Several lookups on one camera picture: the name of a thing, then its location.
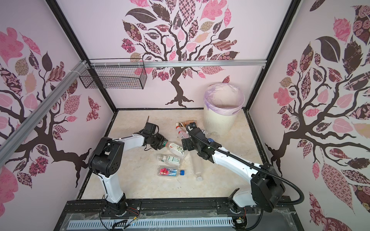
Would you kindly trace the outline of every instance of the butterfly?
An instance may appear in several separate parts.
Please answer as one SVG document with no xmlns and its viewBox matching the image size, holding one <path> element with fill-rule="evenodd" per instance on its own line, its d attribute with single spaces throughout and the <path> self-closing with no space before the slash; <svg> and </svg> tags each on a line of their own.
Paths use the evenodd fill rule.
<svg viewBox="0 0 370 231">
<path fill-rule="evenodd" d="M 92 120 L 92 119 L 98 119 L 99 118 L 99 114 L 98 114 L 97 111 L 99 110 L 99 107 L 101 107 L 101 106 L 99 106 L 98 103 L 95 103 L 90 98 L 90 96 L 88 97 L 88 100 L 89 100 L 89 104 L 90 104 L 90 107 L 91 107 L 91 111 L 87 115 L 86 121 L 89 121 L 89 120 Z"/>
</svg>

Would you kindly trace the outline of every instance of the water bottle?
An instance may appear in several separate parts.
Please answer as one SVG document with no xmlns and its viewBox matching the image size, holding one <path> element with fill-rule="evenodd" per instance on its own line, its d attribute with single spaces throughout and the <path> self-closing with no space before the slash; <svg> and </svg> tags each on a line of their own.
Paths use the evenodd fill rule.
<svg viewBox="0 0 370 231">
<path fill-rule="evenodd" d="M 175 142 L 165 141 L 165 142 L 163 142 L 163 146 L 167 147 L 167 149 L 172 154 L 175 154 L 176 156 L 179 156 L 181 159 L 184 158 L 184 156 L 185 156 L 184 149 L 180 145 L 176 144 Z"/>
<path fill-rule="evenodd" d="M 176 158 L 170 155 L 166 156 L 163 154 L 158 154 L 157 160 L 163 161 L 167 165 L 170 165 L 173 167 L 180 167 L 180 162 L 181 162 L 180 158 Z"/>
<path fill-rule="evenodd" d="M 202 181 L 203 180 L 203 177 L 202 177 L 202 174 L 203 174 L 203 163 L 202 163 L 203 158 L 198 156 L 198 154 L 196 152 L 191 152 L 190 156 L 191 156 L 191 162 L 193 163 L 193 172 L 194 172 L 194 175 L 196 177 L 196 180 L 197 181 Z"/>
<path fill-rule="evenodd" d="M 158 169 L 157 169 L 157 175 L 158 176 L 172 176 L 172 177 L 175 177 L 175 176 L 178 176 L 178 175 L 183 176 L 184 174 L 185 174 L 184 170 L 179 170 L 178 168 L 164 166 L 164 165 L 158 166 Z"/>
</svg>

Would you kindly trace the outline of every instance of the aluminum rail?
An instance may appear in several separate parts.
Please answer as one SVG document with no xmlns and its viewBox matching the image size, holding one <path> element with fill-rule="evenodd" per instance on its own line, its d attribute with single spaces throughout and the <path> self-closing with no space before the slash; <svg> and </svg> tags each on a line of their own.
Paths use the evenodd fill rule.
<svg viewBox="0 0 370 231">
<path fill-rule="evenodd" d="M 55 102 L 60 99 L 69 86 L 86 70 L 86 61 L 80 61 L 70 71 L 55 89 L 41 102 L 25 121 L 16 129 L 11 136 L 1 145 L 0 149 L 0 167 L 10 158 L 17 150 L 27 136 L 33 131 L 37 124 L 52 108 Z"/>
<path fill-rule="evenodd" d="M 142 62 L 104 62 L 90 60 L 91 66 L 142 65 Z M 207 66 L 264 66 L 266 60 L 212 60 L 212 61 L 153 61 L 144 62 L 145 67 L 207 67 Z"/>
</svg>

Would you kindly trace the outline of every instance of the wall mural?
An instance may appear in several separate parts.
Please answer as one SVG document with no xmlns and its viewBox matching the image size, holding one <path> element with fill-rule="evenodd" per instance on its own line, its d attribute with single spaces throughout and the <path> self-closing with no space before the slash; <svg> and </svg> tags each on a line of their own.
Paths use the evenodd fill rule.
<svg viewBox="0 0 370 231">
<path fill-rule="evenodd" d="M 122 48 L 131 54 L 131 61 L 143 58 L 145 61 L 191 61 L 191 60 L 233 60 L 238 52 L 230 51 L 236 40 L 226 40 L 233 28 L 227 28 L 231 21 L 231 11 L 226 7 L 227 1 L 221 0 L 130 0 L 140 8 L 127 12 L 140 23 L 123 20 L 124 29 L 129 38 L 124 38 Z M 202 10 L 201 17 L 194 18 L 196 11 Z M 198 22 L 208 20 L 200 26 Z M 146 24 L 156 22 L 154 28 Z M 178 78 L 193 78 L 197 74 L 201 78 L 224 70 L 222 67 L 170 67 L 146 68 L 147 74 L 153 79 L 170 80 L 177 95 L 166 105 L 178 102 L 193 102 L 184 95 Z"/>
<path fill-rule="evenodd" d="M 22 39 L 28 46 L 29 53 L 19 59 L 14 67 L 7 66 L 9 59 L 24 56 L 20 52 L 24 44 L 17 39 L 18 34 L 13 28 L 8 27 L 7 34 L 0 32 L 0 56 L 5 62 L 0 64 L 0 74 L 4 80 L 4 85 L 0 90 L 0 111 L 2 112 L 0 130 L 10 131 L 8 134 L 4 131 L 0 132 L 3 139 L 8 139 L 23 123 L 29 114 L 26 114 L 27 111 L 32 112 L 46 98 L 46 89 L 54 90 L 55 83 L 65 76 L 64 63 L 60 62 L 59 65 L 53 67 L 49 54 L 45 52 L 41 55 L 41 50 L 36 43 L 24 35 Z M 77 87 L 76 80 L 35 127 L 34 131 L 37 135 L 30 135 L 27 138 L 29 140 L 22 143 L 15 151 L 23 155 L 9 159 L 2 168 L 0 216 L 4 213 L 3 203 L 14 198 L 13 192 L 18 190 L 18 182 L 32 188 L 32 178 L 45 173 L 48 165 L 53 162 L 68 161 L 75 165 L 77 187 L 81 168 L 88 167 L 84 160 L 91 148 L 82 155 L 78 155 L 59 150 L 56 145 L 57 142 L 63 141 L 63 133 L 68 132 L 62 124 L 72 123 L 78 119 L 73 115 L 80 105 L 81 95 L 74 95 Z M 86 98 L 85 103 L 89 103 L 91 107 L 86 120 L 98 119 L 97 111 L 100 106 L 90 97 Z M 18 162 L 13 173 L 6 168 L 9 162 Z"/>
<path fill-rule="evenodd" d="M 362 67 L 370 67 L 370 7 L 353 6 L 353 9 L 355 20 L 352 27 L 347 19 L 335 18 L 333 29 L 337 39 L 331 36 L 317 38 L 321 43 L 320 51 L 314 51 L 309 43 L 299 64 L 294 59 L 287 65 L 287 77 L 282 79 L 281 87 L 273 94 L 282 106 L 277 114 L 282 117 L 281 124 L 285 133 L 278 149 L 265 145 L 272 153 L 271 162 L 276 163 L 282 174 L 281 158 L 287 146 L 294 141 L 292 143 L 302 149 L 303 158 L 312 153 L 312 172 L 316 179 L 321 175 L 328 189 L 351 211 L 353 203 L 360 203 L 364 211 L 370 213 L 370 180 L 369 176 L 361 173 L 362 169 L 370 165 L 370 160 L 358 158 L 354 153 L 345 154 L 341 150 L 342 147 L 352 146 L 370 152 L 368 144 L 355 143 L 353 139 L 351 141 L 351 138 L 358 136 L 370 138 L 370 124 L 362 122 L 370 119 L 370 103 L 357 105 L 360 97 L 370 97 L 370 86 L 366 86 L 370 80 L 370 71 L 353 74 L 362 62 Z M 339 43 L 346 43 L 344 50 Z M 363 55 L 361 46 L 368 50 L 367 56 Z M 329 65 L 320 65 L 322 58 L 342 65 L 345 72 Z M 333 113 L 330 111 L 332 108 L 342 111 Z M 349 123 L 349 117 L 359 121 Z M 334 131 L 324 133 L 328 128 Z M 327 138 L 336 139 L 336 142 L 328 143 L 325 141 Z M 336 165 L 331 166 L 325 160 L 331 160 Z M 352 170 L 342 170 L 342 166 L 349 166 Z M 351 188 L 358 201 L 353 202 Z M 323 230 L 350 230 L 336 219 L 325 218 L 315 197 L 311 193 L 310 196 L 311 205 L 316 205 L 310 210 L 316 225 L 324 224 Z"/>
</svg>

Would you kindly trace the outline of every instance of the fiji water bottle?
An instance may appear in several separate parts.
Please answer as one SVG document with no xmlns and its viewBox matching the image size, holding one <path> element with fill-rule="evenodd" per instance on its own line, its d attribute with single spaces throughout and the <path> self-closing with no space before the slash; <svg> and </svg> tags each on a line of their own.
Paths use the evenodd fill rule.
<svg viewBox="0 0 370 231">
<path fill-rule="evenodd" d="M 170 166 L 158 166 L 157 175 L 158 176 L 183 176 L 185 174 L 184 170 L 179 170 L 178 168 L 170 167 Z"/>
</svg>

